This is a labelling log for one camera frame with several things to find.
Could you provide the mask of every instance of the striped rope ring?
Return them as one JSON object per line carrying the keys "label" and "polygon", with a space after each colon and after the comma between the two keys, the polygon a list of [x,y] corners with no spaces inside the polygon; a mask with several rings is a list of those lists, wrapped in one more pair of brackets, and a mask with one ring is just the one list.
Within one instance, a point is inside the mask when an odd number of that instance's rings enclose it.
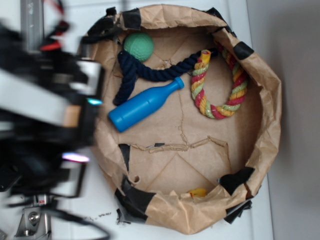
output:
{"label": "striped rope ring", "polygon": [[228,63],[233,75],[233,87],[229,100],[221,106],[214,106],[207,100],[203,87],[211,57],[209,50],[201,51],[201,55],[194,65],[191,79],[191,93],[194,103],[203,115],[211,119],[231,117],[240,108],[241,103],[245,100],[249,79],[249,75],[236,58],[219,43],[218,50]]}

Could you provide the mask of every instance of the green ball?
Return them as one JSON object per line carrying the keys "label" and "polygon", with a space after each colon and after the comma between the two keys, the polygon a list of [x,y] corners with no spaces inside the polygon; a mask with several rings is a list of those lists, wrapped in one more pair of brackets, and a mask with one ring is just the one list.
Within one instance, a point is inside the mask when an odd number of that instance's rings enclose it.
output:
{"label": "green ball", "polygon": [[135,32],[126,37],[124,50],[143,62],[150,58],[154,51],[154,41],[145,32]]}

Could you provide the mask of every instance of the navy rope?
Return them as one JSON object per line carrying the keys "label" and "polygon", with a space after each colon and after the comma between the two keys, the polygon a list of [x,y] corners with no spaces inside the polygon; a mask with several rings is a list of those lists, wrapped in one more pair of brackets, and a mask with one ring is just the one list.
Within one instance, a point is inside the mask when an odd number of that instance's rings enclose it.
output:
{"label": "navy rope", "polygon": [[[212,52],[212,56],[218,55],[216,48],[210,49],[210,51]],[[190,69],[193,69],[200,54],[201,51],[191,54],[189,57],[178,62],[176,65],[171,66],[170,68],[164,70],[155,70],[143,65],[127,51],[121,51],[118,54],[118,62],[122,70],[123,78],[120,89],[114,97],[113,104],[118,106],[128,100],[135,88],[137,79],[136,74],[153,82],[165,82],[167,80],[173,80],[174,78],[188,72]]]}

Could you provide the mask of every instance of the brown paper bag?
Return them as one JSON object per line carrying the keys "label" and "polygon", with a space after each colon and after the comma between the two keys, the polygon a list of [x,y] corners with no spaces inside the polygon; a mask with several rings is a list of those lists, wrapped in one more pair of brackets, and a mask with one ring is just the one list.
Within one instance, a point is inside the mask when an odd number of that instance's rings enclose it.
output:
{"label": "brown paper bag", "polygon": [[[250,205],[276,154],[280,140],[281,82],[267,64],[235,37],[220,14],[175,5],[151,5],[109,15],[113,29],[123,31],[95,44],[91,57],[106,69],[103,107],[95,132],[95,156],[120,202],[126,219],[197,233]],[[245,101],[229,118],[202,115],[191,97],[191,76],[181,76],[185,87],[175,91],[163,107],[119,133],[108,113],[122,82],[117,61],[125,37],[147,32],[154,52],[143,64],[152,69],[175,65],[198,51],[222,46],[249,74]],[[167,82],[136,81],[131,96]],[[207,98],[226,102],[232,73],[219,55],[206,74]],[[189,190],[205,188],[205,197]]]}

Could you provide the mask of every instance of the blue plastic bottle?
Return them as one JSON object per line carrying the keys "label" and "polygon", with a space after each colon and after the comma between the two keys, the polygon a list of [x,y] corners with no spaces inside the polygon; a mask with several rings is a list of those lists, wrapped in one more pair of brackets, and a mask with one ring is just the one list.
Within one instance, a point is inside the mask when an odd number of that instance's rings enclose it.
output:
{"label": "blue plastic bottle", "polygon": [[166,102],[175,90],[182,89],[184,82],[176,77],[166,86],[151,87],[119,105],[108,116],[119,132],[123,132],[153,114]]}

